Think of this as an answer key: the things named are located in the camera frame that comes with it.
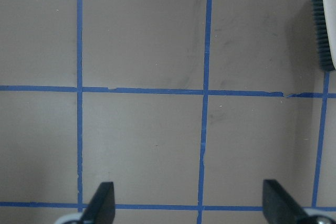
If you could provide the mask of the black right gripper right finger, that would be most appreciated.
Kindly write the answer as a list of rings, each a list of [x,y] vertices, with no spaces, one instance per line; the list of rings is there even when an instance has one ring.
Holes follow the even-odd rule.
[[[335,223],[323,211],[303,209],[277,180],[265,179],[262,186],[263,215],[268,223]]]

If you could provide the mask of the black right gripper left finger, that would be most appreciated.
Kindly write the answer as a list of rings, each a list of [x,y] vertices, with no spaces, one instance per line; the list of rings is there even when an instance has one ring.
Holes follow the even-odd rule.
[[[55,223],[113,223],[115,218],[115,197],[113,182],[102,182],[83,213],[67,214]]]

